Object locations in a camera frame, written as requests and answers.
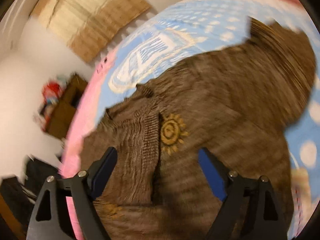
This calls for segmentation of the black bag on floor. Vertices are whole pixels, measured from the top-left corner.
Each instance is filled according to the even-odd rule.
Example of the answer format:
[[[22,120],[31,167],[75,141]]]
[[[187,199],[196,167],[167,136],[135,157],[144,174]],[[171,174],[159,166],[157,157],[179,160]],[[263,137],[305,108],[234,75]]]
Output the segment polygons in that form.
[[[62,178],[58,169],[52,165],[37,158],[26,158],[24,187],[27,190],[38,196],[42,185],[49,176]]]

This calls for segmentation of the red gift box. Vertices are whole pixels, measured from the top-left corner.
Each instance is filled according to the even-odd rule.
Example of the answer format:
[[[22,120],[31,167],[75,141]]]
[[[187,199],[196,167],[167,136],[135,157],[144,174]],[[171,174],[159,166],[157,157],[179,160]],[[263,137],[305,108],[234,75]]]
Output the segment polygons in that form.
[[[45,104],[56,104],[62,93],[62,88],[54,80],[49,80],[42,88],[42,96]]]

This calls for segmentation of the beige patterned window curtain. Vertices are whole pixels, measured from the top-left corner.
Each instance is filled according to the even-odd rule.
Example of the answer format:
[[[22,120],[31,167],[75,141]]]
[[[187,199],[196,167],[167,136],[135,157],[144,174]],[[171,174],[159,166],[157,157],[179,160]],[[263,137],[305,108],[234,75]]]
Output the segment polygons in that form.
[[[31,16],[89,63],[150,8],[146,0],[39,0]]]

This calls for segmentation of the brown knitted sweater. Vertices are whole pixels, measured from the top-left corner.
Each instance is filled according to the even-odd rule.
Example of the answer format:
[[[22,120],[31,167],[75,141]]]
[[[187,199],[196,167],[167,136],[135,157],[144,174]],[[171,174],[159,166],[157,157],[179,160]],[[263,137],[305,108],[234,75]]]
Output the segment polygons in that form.
[[[106,109],[80,156],[87,169],[117,150],[94,203],[109,236],[202,239],[221,206],[198,163],[203,147],[244,177],[268,176],[289,226],[284,131],[302,115],[315,70],[304,32],[251,19],[244,43],[185,58]]]

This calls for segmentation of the dark wooden desk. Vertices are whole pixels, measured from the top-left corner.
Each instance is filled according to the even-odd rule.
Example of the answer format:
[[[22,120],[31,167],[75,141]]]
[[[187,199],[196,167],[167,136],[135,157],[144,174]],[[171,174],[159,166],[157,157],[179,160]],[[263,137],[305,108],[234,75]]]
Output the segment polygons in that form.
[[[67,79],[58,76],[54,81],[62,88],[59,101],[56,104],[45,104],[43,101],[35,121],[44,133],[62,140],[67,135],[88,82],[78,73],[71,74]]]

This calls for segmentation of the pink and blue bedspread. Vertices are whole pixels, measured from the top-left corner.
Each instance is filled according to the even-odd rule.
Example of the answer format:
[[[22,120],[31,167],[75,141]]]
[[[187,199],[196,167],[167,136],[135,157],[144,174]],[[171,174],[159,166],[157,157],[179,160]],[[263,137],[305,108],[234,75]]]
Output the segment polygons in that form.
[[[289,239],[295,238],[319,199],[319,34],[304,9],[282,0],[186,0],[137,29],[97,66],[69,133],[62,174],[72,176],[82,169],[84,139],[96,129],[106,109],[185,58],[244,43],[250,37],[251,19],[304,32],[316,58],[308,103],[284,131],[294,205],[286,230]]]

